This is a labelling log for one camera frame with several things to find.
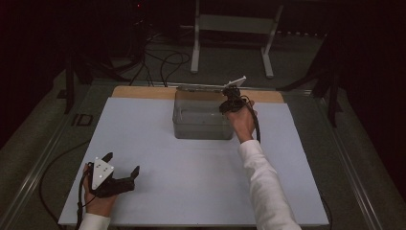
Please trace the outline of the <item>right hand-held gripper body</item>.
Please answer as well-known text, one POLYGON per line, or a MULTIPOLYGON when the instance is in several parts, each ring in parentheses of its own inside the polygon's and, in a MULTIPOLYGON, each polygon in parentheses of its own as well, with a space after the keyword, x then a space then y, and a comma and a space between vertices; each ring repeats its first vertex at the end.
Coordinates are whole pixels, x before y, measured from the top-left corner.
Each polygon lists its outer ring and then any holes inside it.
POLYGON ((239 87, 246 81, 246 77, 243 76, 237 80, 231 80, 224 85, 222 94, 227 97, 227 100, 223 102, 219 111, 223 114, 227 112, 237 112, 243 108, 246 101, 241 98, 239 87))

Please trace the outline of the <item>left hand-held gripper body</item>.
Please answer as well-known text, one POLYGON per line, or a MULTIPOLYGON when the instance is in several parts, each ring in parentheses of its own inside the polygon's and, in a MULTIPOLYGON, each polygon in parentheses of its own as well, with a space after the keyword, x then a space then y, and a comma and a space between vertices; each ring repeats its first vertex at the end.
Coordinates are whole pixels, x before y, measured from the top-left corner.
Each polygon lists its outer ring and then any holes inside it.
POLYGON ((135 172, 129 177, 116 179, 113 177, 115 168, 108 163, 109 160, 110 157, 96 157, 95 161, 89 164, 89 189, 96 197, 111 197, 135 189, 135 172))

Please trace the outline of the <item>transparent plastic storage box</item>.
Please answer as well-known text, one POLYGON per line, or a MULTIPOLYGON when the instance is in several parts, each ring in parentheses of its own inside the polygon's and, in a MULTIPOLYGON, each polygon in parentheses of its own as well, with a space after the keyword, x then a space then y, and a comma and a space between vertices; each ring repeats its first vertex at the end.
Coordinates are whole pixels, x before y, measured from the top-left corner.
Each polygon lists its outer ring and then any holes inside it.
POLYGON ((179 86, 176 88, 172 122, 178 139, 231 140, 229 120, 220 112, 226 99, 218 88, 179 86))

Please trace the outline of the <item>person's left hand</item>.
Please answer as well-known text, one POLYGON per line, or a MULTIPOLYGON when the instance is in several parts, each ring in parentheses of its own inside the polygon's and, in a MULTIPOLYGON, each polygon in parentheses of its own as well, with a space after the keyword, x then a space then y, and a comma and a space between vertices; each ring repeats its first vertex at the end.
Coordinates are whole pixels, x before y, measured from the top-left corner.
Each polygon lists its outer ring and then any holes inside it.
POLYGON ((89 189, 88 184, 89 175, 87 174, 87 171, 88 165, 85 164, 83 168, 84 175, 83 188, 84 188, 84 200, 86 203, 86 212, 89 214, 109 218, 118 197, 116 195, 113 195, 111 197, 99 198, 92 195, 89 189))

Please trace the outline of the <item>person's right hand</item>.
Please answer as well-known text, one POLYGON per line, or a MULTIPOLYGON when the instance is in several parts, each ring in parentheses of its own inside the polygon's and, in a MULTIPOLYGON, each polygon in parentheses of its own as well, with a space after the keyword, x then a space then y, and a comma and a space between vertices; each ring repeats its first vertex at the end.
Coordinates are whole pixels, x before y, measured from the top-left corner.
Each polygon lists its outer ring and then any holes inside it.
POLYGON ((250 109, 254 104, 254 101, 250 101, 247 106, 244 106, 239 111, 226 113, 226 117, 230 121, 240 143, 253 139, 255 124, 250 109))

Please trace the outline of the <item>black floor socket plate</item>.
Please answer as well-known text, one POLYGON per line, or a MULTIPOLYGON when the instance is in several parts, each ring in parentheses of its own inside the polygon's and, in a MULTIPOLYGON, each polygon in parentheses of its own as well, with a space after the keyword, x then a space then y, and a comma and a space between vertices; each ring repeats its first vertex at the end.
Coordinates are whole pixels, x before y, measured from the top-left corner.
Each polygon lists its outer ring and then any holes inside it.
POLYGON ((89 127, 93 123, 94 117, 90 114, 76 114, 71 123, 72 127, 89 127))

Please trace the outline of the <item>white table mat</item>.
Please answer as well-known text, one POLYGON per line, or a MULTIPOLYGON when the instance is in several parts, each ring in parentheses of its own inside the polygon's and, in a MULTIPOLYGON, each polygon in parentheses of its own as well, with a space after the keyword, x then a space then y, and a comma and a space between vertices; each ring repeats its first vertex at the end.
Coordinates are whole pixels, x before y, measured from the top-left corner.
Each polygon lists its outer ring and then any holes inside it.
MULTIPOLYGON (((326 225, 327 214, 289 107, 256 103, 261 146, 275 167, 295 220, 326 225)), ((245 226, 255 223, 238 140, 174 135, 171 100, 110 98, 83 160, 112 153, 117 178, 140 171, 119 196, 116 226, 245 226)))

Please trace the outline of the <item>black tripod stand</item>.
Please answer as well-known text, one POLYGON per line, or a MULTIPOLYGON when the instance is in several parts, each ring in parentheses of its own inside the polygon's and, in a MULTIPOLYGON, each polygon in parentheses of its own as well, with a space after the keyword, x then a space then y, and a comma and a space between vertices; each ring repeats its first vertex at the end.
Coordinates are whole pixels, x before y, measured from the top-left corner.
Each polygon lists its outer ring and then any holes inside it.
POLYGON ((98 71, 104 73, 107 77, 116 80, 116 81, 128 81, 128 79, 121 77, 119 72, 128 70, 130 67, 134 66, 133 62, 125 64, 119 67, 107 67, 106 65, 98 62, 89 56, 82 53, 75 53, 69 51, 66 53, 65 58, 65 86, 64 90, 61 90, 58 94, 59 99, 64 99, 66 102, 65 105, 65 114, 68 114, 74 104, 75 104, 75 86, 74 86, 74 75, 75 74, 84 74, 88 67, 94 68, 98 71))
POLYGON ((340 72, 343 64, 340 62, 337 43, 334 41, 333 32, 328 33, 320 46, 315 58, 312 60, 306 74, 289 83, 286 86, 278 87, 278 91, 291 91, 310 81, 316 80, 311 90, 314 98, 323 98, 329 92, 327 118, 333 127, 336 125, 337 97, 340 80, 340 72))

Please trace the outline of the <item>white metal stand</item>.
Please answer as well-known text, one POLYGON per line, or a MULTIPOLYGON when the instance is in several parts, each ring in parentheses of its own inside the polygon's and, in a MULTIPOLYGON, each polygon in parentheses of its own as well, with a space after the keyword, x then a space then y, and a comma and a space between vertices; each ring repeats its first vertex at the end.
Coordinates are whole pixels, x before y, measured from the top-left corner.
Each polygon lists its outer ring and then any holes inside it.
POLYGON ((277 33, 279 21, 282 15, 283 5, 279 4, 275 16, 269 18, 241 17, 215 14, 202 14, 200 12, 200 0, 195 0, 194 13, 194 43, 192 49, 191 72, 196 74, 199 69, 200 57, 200 32, 217 31, 229 33, 247 33, 268 35, 267 43, 260 49, 265 77, 274 78, 274 71, 269 56, 273 40, 277 33))

